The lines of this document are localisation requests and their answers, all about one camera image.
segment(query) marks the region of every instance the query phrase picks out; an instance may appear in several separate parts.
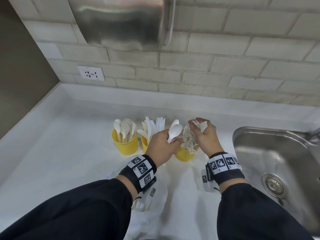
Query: white brick wall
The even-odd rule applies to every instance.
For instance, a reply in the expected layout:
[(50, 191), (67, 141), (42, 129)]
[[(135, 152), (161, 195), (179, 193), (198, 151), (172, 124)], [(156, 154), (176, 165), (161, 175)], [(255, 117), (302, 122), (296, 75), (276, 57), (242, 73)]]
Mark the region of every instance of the white brick wall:
[(320, 106), (320, 0), (177, 0), (172, 42), (147, 52), (88, 45), (67, 0), (9, 1), (62, 82)]

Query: hand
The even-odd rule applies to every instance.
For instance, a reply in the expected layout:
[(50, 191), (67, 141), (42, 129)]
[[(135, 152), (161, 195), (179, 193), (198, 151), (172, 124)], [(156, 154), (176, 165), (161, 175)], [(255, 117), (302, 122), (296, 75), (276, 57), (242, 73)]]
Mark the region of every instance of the hand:
[(169, 161), (173, 154), (177, 154), (177, 149), (183, 142), (182, 138), (175, 137), (169, 144), (168, 139), (169, 129), (165, 129), (154, 134), (149, 142), (146, 155), (151, 157), (157, 168)]
[(213, 124), (211, 124), (210, 120), (206, 120), (203, 118), (196, 118), (196, 120), (200, 124), (204, 121), (208, 123), (208, 127), (204, 130), (203, 133), (201, 133), (198, 127), (196, 127), (193, 124), (192, 121), (194, 120), (188, 121), (190, 129), (197, 137), (199, 147), (202, 149), (202, 151), (206, 153), (208, 157), (211, 157), (213, 154), (217, 152), (224, 152), (217, 136), (216, 127)]

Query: bunch of forks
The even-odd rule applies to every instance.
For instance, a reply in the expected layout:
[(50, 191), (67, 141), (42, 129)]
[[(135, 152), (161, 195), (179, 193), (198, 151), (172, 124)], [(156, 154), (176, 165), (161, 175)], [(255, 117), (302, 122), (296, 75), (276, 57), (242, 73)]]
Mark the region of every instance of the bunch of forks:
[[(206, 121), (200, 124), (198, 121), (195, 120), (193, 121), (193, 124), (199, 128), (201, 133), (203, 133), (204, 130), (208, 127)], [(181, 147), (187, 149), (190, 154), (195, 154), (197, 152), (195, 148), (197, 148), (199, 145), (196, 135), (192, 131), (190, 131), (190, 127), (188, 125), (184, 127), (182, 136), (180, 137), (183, 139)]]

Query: sink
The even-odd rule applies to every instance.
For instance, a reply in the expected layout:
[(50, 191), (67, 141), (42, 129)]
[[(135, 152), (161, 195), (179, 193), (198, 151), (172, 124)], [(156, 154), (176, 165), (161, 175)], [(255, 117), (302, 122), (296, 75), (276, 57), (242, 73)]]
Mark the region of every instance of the sink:
[(248, 183), (320, 236), (320, 146), (307, 133), (241, 127), (233, 144)]

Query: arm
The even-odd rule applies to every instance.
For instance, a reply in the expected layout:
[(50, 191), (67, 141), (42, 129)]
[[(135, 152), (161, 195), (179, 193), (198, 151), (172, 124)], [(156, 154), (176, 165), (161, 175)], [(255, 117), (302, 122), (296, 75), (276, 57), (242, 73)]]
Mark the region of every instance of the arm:
[[(167, 162), (182, 143), (174, 139), (169, 144), (168, 131), (155, 134), (146, 151), (156, 167)], [(123, 175), (82, 185), (31, 210), (0, 233), (0, 240), (122, 240), (138, 191)]]
[[(201, 133), (192, 121), (192, 132), (200, 148), (209, 158), (224, 154), (210, 121)], [(214, 175), (219, 185), (221, 202), (218, 208), (217, 232), (219, 240), (312, 240), (307, 230), (285, 209), (268, 196), (253, 188), (245, 180), (240, 169), (232, 169)]]

